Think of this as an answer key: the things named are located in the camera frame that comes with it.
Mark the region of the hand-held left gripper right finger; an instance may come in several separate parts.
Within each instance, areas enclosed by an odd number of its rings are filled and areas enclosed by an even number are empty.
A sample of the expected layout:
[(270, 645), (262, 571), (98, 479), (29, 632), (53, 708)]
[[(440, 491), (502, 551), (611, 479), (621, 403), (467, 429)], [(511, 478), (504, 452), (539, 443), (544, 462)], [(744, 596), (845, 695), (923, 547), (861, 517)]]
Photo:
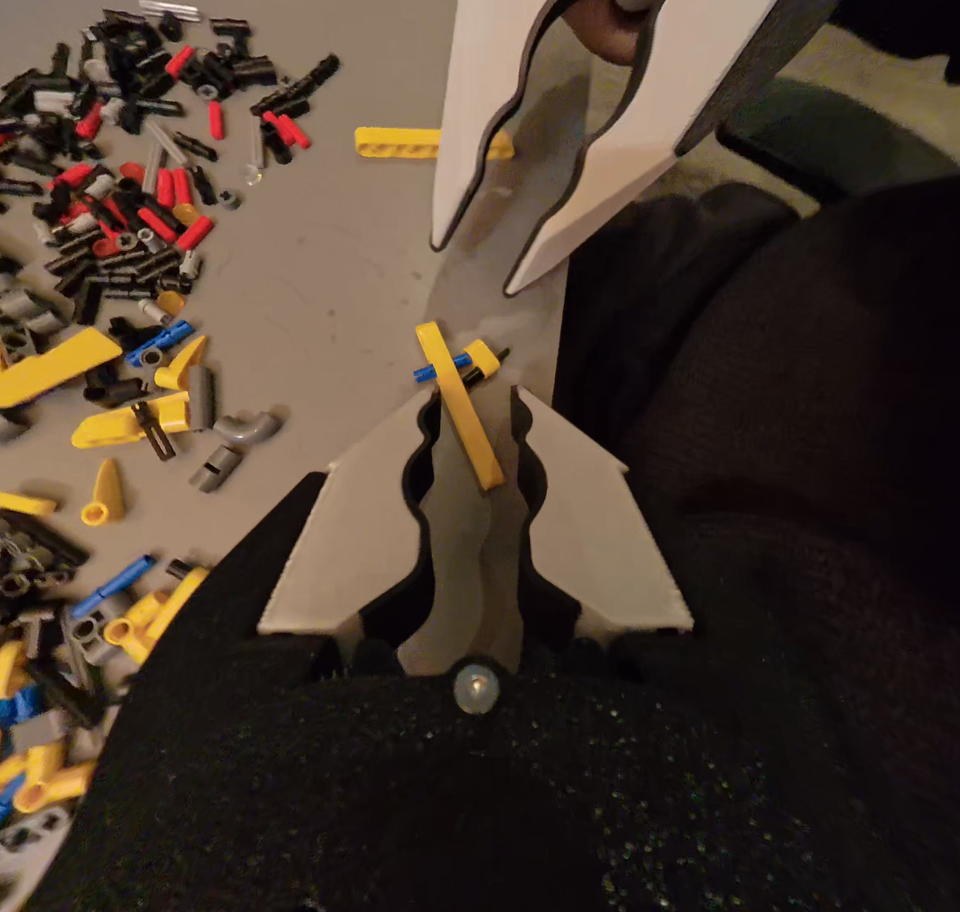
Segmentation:
[(510, 389), (520, 530), (517, 605), (559, 653), (632, 634), (689, 634), (694, 618), (626, 481), (628, 466), (523, 387)]

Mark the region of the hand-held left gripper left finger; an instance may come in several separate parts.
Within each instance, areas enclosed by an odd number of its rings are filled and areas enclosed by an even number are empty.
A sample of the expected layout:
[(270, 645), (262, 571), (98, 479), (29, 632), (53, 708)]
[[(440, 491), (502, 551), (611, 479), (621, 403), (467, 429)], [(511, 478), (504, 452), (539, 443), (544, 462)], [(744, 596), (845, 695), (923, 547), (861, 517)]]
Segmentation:
[(261, 614), (260, 635), (397, 649), (423, 627), (435, 578), (422, 503), (434, 482), (440, 425), (439, 393), (420, 390), (330, 463)]

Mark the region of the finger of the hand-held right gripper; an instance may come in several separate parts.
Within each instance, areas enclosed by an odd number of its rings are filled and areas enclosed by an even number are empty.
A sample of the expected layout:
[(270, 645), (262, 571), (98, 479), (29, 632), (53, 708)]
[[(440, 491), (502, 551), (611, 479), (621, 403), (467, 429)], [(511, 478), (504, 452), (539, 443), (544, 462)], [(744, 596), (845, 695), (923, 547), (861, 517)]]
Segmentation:
[(430, 246), (443, 251), (522, 102), (538, 37), (565, 0), (457, 0), (434, 174)]
[(505, 283), (519, 294), (665, 174), (679, 145), (778, 0), (662, 0), (624, 103), (586, 145), (564, 197)]

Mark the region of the yellow holed beam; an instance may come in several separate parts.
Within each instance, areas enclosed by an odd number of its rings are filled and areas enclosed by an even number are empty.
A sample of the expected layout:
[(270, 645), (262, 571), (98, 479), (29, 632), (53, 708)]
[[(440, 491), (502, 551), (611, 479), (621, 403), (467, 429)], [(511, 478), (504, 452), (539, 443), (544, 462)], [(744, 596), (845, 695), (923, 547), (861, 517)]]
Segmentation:
[(438, 390), (472, 465), (478, 484), (489, 491), (505, 481), (495, 451), (474, 409), (460, 367), (454, 363), (446, 341), (435, 321), (415, 328), (424, 357), (436, 375)]
[[(437, 160), (446, 148), (439, 128), (358, 126), (353, 138), (356, 153), (374, 160)], [(510, 161), (515, 155), (512, 138), (500, 130), (489, 143), (486, 160)]]

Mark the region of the grey elbow pipe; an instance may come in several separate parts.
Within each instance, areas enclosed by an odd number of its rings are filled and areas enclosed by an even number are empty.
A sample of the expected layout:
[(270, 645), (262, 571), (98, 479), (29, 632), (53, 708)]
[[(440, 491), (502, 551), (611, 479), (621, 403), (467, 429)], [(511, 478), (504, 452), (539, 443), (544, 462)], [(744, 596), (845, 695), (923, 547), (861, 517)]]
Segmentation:
[(261, 412), (249, 420), (224, 414), (212, 426), (212, 430), (225, 442), (245, 448), (269, 440), (281, 428), (282, 420), (267, 411)]

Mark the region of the person's right hand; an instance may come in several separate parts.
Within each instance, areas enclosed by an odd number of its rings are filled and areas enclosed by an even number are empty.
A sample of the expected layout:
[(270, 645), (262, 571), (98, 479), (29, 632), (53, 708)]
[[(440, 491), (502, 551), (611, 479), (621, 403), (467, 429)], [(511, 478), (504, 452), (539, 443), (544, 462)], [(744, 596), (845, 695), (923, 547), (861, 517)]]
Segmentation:
[(631, 66), (649, 11), (628, 11), (617, 0), (576, 0), (563, 20), (594, 56), (615, 66)]

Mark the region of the grey straight tube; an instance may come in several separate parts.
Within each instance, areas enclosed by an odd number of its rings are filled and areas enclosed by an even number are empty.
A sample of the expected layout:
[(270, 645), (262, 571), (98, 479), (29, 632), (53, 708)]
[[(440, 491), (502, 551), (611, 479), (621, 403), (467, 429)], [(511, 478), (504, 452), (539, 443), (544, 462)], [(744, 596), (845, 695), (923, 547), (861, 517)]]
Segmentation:
[(190, 366), (188, 384), (188, 428), (192, 433), (211, 430), (217, 421), (217, 389), (214, 372), (207, 366)]
[(210, 495), (222, 488), (243, 458), (241, 451), (230, 445), (221, 445), (193, 473), (189, 485), (201, 494)]

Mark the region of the short blue pin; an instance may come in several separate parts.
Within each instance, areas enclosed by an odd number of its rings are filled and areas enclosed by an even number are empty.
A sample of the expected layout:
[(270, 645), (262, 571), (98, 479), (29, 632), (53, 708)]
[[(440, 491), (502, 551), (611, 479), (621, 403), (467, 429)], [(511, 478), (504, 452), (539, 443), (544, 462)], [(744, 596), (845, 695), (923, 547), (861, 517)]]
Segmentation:
[[(452, 357), (452, 362), (457, 371), (462, 371), (467, 367), (473, 366), (473, 359), (467, 352), (462, 352)], [(426, 383), (437, 378), (434, 365), (426, 365), (414, 371), (414, 380), (416, 383)]]

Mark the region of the black axle connector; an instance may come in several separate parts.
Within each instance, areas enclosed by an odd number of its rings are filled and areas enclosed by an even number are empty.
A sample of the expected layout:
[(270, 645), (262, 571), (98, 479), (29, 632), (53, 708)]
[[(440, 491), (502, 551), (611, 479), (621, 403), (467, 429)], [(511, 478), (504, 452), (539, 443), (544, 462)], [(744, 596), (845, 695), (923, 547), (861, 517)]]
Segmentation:
[(162, 428), (159, 418), (154, 414), (147, 401), (135, 402), (130, 411), (143, 432), (143, 436), (150, 445), (153, 453), (161, 462), (168, 462), (177, 455), (171, 440)]

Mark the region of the pile of yellow grey bricks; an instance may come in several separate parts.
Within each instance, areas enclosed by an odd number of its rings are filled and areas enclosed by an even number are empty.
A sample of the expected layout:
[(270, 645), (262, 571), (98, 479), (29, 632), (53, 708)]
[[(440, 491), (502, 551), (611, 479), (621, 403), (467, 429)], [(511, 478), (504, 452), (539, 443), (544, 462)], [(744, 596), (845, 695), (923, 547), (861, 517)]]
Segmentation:
[(69, 761), (79, 734), (104, 736), (106, 707), (97, 669), (123, 657), (138, 670), (189, 597), (210, 574), (172, 558), (175, 586), (137, 595), (159, 562), (144, 553), (78, 599), (63, 598), (90, 555), (46, 518), (58, 503), (2, 491), (2, 857), (18, 834), (66, 828), (71, 803), (89, 791), (100, 755)]

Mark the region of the person's black sweater torso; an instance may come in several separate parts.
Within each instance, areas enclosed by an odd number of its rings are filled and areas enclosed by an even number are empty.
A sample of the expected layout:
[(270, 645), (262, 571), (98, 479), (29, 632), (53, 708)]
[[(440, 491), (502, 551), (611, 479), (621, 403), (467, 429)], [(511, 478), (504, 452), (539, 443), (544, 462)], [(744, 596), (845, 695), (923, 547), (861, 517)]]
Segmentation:
[(697, 623), (624, 648), (654, 892), (958, 910), (958, 178), (631, 206), (569, 287), (555, 404)]

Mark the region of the yellow wedge piece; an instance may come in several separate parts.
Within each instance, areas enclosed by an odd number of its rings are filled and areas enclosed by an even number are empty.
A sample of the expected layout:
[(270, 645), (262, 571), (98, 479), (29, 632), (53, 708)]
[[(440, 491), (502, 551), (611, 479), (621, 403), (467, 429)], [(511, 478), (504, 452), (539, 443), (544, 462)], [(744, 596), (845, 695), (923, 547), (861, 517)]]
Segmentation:
[(166, 365), (160, 366), (153, 374), (153, 383), (160, 389), (174, 392), (186, 391), (189, 385), (188, 374), (196, 366), (203, 365), (203, 359), (209, 338), (199, 335)]

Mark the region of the yellow tooth piece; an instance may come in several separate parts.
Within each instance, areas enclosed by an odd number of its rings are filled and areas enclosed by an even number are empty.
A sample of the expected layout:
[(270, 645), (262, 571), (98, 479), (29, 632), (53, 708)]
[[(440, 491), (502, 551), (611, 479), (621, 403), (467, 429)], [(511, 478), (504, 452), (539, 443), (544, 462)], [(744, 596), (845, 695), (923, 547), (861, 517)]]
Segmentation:
[(101, 462), (89, 500), (80, 511), (80, 520), (87, 527), (102, 527), (123, 522), (127, 507), (119, 465), (113, 459)]

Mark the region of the yellow slotted panel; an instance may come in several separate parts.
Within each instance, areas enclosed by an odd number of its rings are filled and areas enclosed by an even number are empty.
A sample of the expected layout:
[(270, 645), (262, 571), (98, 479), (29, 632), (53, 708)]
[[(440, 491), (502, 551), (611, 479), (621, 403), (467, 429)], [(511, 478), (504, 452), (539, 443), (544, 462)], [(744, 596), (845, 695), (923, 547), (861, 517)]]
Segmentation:
[[(190, 429), (188, 390), (169, 393), (159, 398), (137, 402), (144, 405), (165, 434), (186, 433)], [(117, 447), (145, 438), (133, 406), (93, 414), (85, 418), (73, 432), (70, 443), (75, 449), (89, 450)]]

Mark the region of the long blue axle pin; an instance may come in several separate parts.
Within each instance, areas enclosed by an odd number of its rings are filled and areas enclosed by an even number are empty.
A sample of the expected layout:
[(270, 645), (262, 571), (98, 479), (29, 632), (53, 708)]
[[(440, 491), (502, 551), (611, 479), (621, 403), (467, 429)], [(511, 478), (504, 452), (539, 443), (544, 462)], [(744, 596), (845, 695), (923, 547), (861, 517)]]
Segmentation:
[(195, 328), (189, 321), (177, 319), (147, 342), (143, 342), (138, 347), (127, 352), (124, 356), (124, 361), (133, 368), (139, 368), (143, 364), (143, 356), (150, 350), (157, 350), (159, 352), (168, 351), (181, 342), (184, 342), (194, 333)]

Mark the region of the long yellow fairing panel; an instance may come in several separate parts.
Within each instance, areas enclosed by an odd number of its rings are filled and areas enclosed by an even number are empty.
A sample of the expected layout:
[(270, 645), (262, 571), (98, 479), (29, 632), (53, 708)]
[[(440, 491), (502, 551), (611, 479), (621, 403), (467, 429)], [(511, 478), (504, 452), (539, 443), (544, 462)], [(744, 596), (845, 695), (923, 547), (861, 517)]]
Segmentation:
[(124, 354), (122, 346), (95, 327), (84, 327), (42, 354), (1, 373), (1, 408), (13, 409)]

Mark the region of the pile of black red pins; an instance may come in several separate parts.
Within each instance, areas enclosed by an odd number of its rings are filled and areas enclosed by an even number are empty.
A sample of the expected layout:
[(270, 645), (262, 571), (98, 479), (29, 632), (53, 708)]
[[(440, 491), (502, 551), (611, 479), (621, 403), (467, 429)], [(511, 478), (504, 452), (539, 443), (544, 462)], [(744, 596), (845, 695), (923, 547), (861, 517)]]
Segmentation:
[(161, 301), (193, 290), (213, 211), (242, 204), (210, 172), (225, 155), (229, 100), (241, 100), (251, 140), (249, 186), (309, 148), (301, 120), (341, 58), (292, 78), (252, 50), (254, 32), (194, 6), (105, 8), (76, 56), (57, 42), (48, 69), (2, 83), (2, 213), (13, 199), (30, 206), (53, 253), (44, 273), (75, 323), (94, 324), (104, 301), (164, 322)]

